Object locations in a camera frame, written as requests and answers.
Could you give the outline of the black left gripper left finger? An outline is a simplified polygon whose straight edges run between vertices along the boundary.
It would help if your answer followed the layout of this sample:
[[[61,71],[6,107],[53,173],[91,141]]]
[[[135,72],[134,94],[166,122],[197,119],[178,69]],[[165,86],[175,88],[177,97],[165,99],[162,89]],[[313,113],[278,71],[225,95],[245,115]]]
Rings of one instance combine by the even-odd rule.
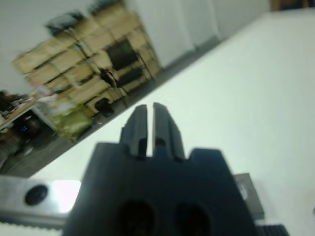
[[[147,106],[137,106],[121,130],[120,143],[134,156],[146,156],[148,142]]]

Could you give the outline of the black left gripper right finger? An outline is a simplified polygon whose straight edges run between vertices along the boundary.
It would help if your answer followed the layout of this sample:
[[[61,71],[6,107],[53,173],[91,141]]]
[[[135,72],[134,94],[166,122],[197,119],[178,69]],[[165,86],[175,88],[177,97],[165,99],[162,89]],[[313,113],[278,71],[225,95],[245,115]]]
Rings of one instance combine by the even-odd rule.
[[[153,104],[153,153],[163,147],[167,156],[175,161],[184,160],[184,147],[181,132],[166,106]]]

